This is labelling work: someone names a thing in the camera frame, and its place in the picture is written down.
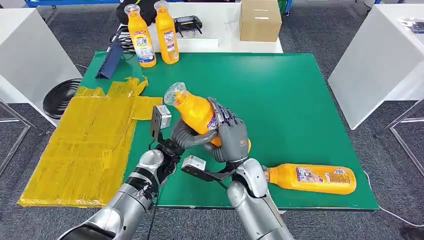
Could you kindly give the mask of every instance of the cardboard box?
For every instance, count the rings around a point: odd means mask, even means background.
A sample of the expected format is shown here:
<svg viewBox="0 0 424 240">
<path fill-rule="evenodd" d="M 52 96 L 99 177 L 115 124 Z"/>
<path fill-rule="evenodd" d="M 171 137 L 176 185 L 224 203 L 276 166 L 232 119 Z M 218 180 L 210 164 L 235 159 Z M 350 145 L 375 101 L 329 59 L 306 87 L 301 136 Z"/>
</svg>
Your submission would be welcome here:
<svg viewBox="0 0 424 240">
<path fill-rule="evenodd" d="M 277 0 L 242 0 L 240 41 L 275 42 L 281 27 Z"/>
</svg>

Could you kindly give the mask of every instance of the clear plastic cap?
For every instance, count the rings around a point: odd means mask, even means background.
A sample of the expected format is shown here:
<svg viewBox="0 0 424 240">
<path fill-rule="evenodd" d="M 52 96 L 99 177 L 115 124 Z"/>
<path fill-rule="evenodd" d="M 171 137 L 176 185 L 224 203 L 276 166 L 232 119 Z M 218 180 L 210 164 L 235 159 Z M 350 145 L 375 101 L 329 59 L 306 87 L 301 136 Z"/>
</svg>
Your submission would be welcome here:
<svg viewBox="0 0 424 240">
<path fill-rule="evenodd" d="M 168 2 L 164 0 L 160 0 L 154 3 L 154 9 L 158 13 L 165 13 L 168 11 Z"/>
<path fill-rule="evenodd" d="M 140 6 L 137 5 L 137 4 L 128 4 L 128 5 L 125 6 L 125 8 L 123 10 L 125 11 L 125 13 L 127 15 L 129 15 L 130 12 L 132 12 L 132 11 L 136 11 L 137 13 L 139 13 L 140 12 Z"/>
<path fill-rule="evenodd" d="M 270 182 L 270 170 L 268 169 L 268 167 L 261 165 L 262 170 L 263 170 L 263 174 L 265 175 L 266 181 Z"/>
<path fill-rule="evenodd" d="M 184 82 L 176 82 L 172 84 L 165 93 L 163 101 L 165 104 L 178 106 L 189 95 Z"/>
</svg>

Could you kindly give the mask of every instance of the black backpack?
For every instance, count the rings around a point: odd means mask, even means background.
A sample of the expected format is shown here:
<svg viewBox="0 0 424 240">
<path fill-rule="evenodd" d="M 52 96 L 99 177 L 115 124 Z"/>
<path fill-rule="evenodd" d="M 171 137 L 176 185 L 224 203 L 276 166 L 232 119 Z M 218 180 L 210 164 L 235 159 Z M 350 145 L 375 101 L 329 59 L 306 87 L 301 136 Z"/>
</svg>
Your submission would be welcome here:
<svg viewBox="0 0 424 240">
<path fill-rule="evenodd" d="M 129 4 L 137 4 L 140 6 L 140 15 L 143 20 L 146 22 L 147 26 L 150 26 L 155 21 L 156 10 L 153 5 L 158 0 L 124 0 L 116 8 L 116 15 L 123 25 L 128 25 L 128 15 L 125 13 L 124 9 Z"/>
</svg>

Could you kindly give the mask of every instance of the lying bottle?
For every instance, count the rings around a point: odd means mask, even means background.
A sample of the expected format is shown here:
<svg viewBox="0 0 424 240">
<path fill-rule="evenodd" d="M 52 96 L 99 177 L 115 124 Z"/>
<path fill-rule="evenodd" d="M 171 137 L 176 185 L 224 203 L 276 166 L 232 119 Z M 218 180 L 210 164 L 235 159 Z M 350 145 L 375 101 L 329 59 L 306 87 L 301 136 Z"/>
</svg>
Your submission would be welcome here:
<svg viewBox="0 0 424 240">
<path fill-rule="evenodd" d="M 345 195 L 357 187 L 354 172 L 343 166 L 284 163 L 262 168 L 268 182 L 284 189 Z"/>
<path fill-rule="evenodd" d="M 174 106 L 181 114 L 181 119 L 198 134 L 205 134 L 217 128 L 215 111 L 211 103 L 200 96 L 191 94 L 183 82 L 174 83 L 166 91 L 163 101 Z M 210 141 L 215 146 L 221 146 L 221 139 L 216 136 Z"/>
</svg>

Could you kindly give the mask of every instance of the bottle label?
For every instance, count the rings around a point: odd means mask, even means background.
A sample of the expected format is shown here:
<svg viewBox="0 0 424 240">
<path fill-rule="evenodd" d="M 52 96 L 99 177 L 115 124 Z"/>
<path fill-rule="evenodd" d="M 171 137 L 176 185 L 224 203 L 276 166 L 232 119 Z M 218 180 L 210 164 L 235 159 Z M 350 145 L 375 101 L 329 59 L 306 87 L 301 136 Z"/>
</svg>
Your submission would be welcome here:
<svg viewBox="0 0 424 240">
<path fill-rule="evenodd" d="M 217 120 L 215 118 L 215 113 L 213 114 L 212 118 L 210 119 L 209 123 L 207 124 L 207 129 L 214 130 L 217 128 Z"/>
<path fill-rule="evenodd" d="M 146 31 L 134 32 L 132 44 L 140 63 L 150 63 L 155 60 L 155 51 L 153 51 L 152 43 L 149 41 Z"/>
<path fill-rule="evenodd" d="M 322 183 L 323 179 L 318 173 L 313 174 L 307 167 L 296 167 L 297 181 L 307 183 Z"/>
<path fill-rule="evenodd" d="M 325 178 L 328 183 L 350 184 L 351 179 L 343 169 L 336 169 L 334 172 L 326 172 Z"/>
<path fill-rule="evenodd" d="M 175 49 L 175 38 L 174 38 L 174 31 L 167 31 L 163 34 L 163 37 L 165 39 L 166 44 L 166 51 L 169 53 L 169 57 L 171 59 L 177 59 L 178 53 Z"/>
</svg>

